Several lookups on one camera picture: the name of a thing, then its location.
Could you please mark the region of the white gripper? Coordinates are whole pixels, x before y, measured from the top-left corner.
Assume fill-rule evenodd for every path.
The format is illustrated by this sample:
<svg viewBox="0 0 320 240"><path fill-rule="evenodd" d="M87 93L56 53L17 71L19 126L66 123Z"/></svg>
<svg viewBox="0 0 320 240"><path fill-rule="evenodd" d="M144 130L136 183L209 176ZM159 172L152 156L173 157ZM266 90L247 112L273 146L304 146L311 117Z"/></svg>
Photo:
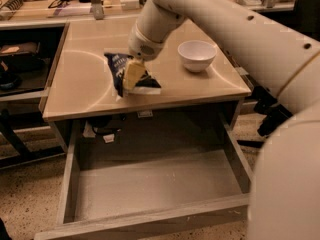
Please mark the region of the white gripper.
<svg viewBox="0 0 320 240"><path fill-rule="evenodd" d="M128 38L128 50L132 56L140 60L132 59L126 63L123 76L123 88L125 90L132 90L144 75L146 67L141 60L151 61L156 59L162 49L163 44L146 38L138 29L137 24L132 27Z"/></svg>

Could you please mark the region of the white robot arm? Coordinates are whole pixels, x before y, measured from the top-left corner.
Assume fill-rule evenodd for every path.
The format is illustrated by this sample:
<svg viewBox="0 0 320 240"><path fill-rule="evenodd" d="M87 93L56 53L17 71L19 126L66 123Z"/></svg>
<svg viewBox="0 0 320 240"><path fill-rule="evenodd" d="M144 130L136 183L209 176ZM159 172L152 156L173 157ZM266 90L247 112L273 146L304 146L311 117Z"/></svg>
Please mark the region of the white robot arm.
<svg viewBox="0 0 320 240"><path fill-rule="evenodd" d="M228 0L147 0L129 51L152 60L188 18L289 112L254 168L248 240L320 240L320 43Z"/></svg>

